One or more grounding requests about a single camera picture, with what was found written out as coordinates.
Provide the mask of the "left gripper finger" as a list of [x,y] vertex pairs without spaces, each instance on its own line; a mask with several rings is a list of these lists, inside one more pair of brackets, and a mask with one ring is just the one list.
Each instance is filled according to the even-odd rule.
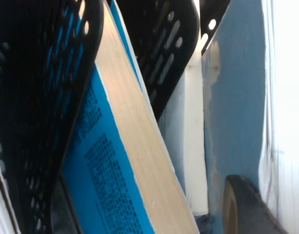
[[254,184],[242,175],[225,178],[222,222],[225,234],[285,234]]

